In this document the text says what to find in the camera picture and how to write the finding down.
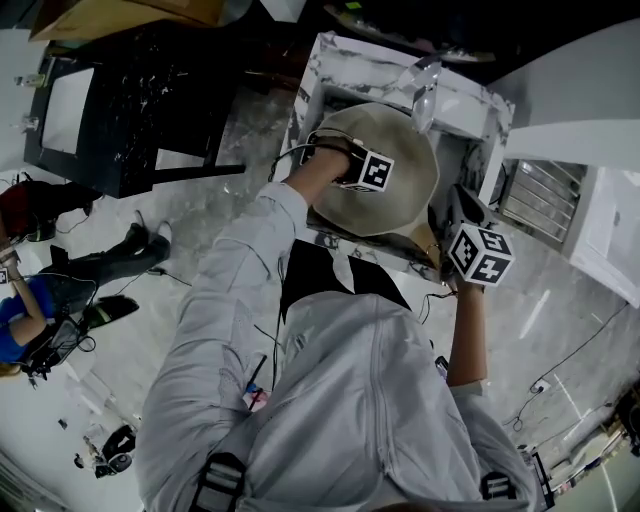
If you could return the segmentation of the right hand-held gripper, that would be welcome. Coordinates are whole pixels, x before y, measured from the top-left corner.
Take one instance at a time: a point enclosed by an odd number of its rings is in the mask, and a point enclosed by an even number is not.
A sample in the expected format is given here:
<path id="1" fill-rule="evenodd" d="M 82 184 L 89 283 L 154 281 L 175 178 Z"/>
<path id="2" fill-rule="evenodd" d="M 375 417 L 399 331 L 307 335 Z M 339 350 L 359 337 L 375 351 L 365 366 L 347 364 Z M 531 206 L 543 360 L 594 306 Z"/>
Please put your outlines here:
<path id="1" fill-rule="evenodd" d="M 497 287 L 515 256 L 501 233 L 485 229 L 494 224 L 491 210 L 472 190 L 455 184 L 448 192 L 448 218 L 462 223 L 447 251 L 457 272 L 466 282 Z"/>

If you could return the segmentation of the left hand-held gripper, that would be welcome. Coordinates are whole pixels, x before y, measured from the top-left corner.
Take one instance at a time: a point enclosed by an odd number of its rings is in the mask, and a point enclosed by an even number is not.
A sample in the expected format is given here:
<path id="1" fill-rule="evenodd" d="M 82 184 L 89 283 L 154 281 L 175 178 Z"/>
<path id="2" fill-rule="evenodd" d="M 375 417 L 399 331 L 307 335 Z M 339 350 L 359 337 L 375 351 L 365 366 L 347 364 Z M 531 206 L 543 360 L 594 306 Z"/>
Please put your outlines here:
<path id="1" fill-rule="evenodd" d="M 341 177 L 341 187 L 358 192 L 384 192 L 395 160 L 372 151 L 359 141 L 349 142 L 349 169 Z"/>

